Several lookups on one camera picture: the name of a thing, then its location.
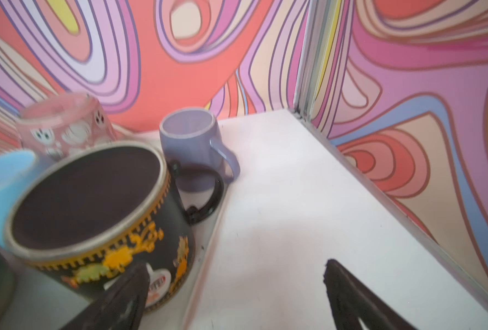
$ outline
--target mug handle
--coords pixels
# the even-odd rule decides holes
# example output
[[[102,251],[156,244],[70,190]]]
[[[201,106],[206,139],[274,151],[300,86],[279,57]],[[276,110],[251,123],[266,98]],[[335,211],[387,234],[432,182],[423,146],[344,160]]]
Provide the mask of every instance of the mug handle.
[[[199,223],[208,216],[212,215],[214,210],[222,201],[222,196],[224,195],[224,180],[222,179],[222,176],[210,167],[203,165],[189,165],[182,167],[177,161],[169,162],[169,168],[171,169],[171,173],[174,177],[178,177],[181,175],[199,174],[211,175],[214,177],[215,181],[213,194],[211,194],[211,197],[209,197],[209,200],[206,202],[206,204],[200,209],[192,205],[186,210],[186,213],[189,216],[188,222],[191,225]]]
[[[229,167],[233,172],[233,177],[224,175],[224,181],[226,183],[233,182],[233,180],[235,180],[240,174],[240,165],[237,157],[222,143],[222,141],[218,137],[211,138],[209,140],[209,144],[211,145],[211,148],[213,148],[213,150],[219,153],[222,158],[224,158],[226,162],[228,162]]]

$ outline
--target black mug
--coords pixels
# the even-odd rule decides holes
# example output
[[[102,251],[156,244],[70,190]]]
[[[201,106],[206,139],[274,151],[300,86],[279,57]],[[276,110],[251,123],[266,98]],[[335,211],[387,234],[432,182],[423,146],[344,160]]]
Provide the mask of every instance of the black mug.
[[[181,175],[210,175],[215,186],[201,209],[184,209]],[[63,159],[16,202],[4,227],[7,248],[27,264],[92,300],[129,265],[150,277],[146,310],[168,301],[195,259],[191,225],[211,215],[223,195],[208,167],[167,164],[141,142],[114,142]]]

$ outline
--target pink mug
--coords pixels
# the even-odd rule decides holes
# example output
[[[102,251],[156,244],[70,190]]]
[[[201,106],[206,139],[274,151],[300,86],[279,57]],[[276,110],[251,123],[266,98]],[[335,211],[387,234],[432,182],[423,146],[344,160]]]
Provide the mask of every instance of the pink mug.
[[[24,109],[16,121],[24,148],[59,160],[116,140],[99,101],[86,93],[51,97]]]

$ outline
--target white surface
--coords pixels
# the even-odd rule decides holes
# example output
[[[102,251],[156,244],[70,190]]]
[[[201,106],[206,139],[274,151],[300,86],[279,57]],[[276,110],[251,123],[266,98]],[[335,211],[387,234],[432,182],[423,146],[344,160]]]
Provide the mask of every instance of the white surface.
[[[242,172],[188,329],[334,329],[332,258],[419,330],[488,329],[488,312],[289,112],[220,124]]]
[[[144,134],[141,140],[160,148],[157,133]],[[180,192],[184,206],[193,204],[202,206],[211,195],[202,193]],[[196,256],[184,285],[165,305],[143,316],[140,330],[179,329],[188,306],[195,281],[201,269],[211,234],[223,209],[222,201],[213,215],[193,226],[195,234]],[[57,330],[81,312],[88,302],[67,288],[48,278],[46,275],[30,269],[21,268],[16,293],[10,307],[0,320],[0,330]]]

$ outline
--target psychedelic wallpaper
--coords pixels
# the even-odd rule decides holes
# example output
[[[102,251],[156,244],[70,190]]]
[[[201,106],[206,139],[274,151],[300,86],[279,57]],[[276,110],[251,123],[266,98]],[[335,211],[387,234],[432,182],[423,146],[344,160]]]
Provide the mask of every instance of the psychedelic wallpaper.
[[[120,133],[293,105],[308,0],[0,0],[0,153],[25,106],[87,91]]]
[[[488,1],[343,0],[312,123],[488,292]]]

